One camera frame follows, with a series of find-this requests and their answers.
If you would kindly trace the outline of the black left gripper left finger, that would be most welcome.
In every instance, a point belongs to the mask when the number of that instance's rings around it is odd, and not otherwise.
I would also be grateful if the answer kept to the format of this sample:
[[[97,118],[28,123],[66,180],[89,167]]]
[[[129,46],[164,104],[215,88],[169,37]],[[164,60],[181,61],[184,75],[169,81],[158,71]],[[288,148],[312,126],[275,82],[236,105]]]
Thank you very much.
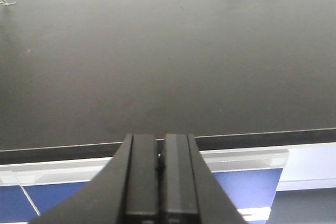
[[[157,156],[152,135],[127,135],[92,181],[31,223],[157,223]]]

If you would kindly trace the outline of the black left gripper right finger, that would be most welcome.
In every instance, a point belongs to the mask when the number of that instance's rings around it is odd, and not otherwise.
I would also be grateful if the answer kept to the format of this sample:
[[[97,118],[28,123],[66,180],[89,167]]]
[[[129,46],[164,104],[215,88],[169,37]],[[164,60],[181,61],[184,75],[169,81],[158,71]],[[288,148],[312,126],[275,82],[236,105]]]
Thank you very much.
[[[193,135],[167,134],[160,156],[161,223],[246,223]]]

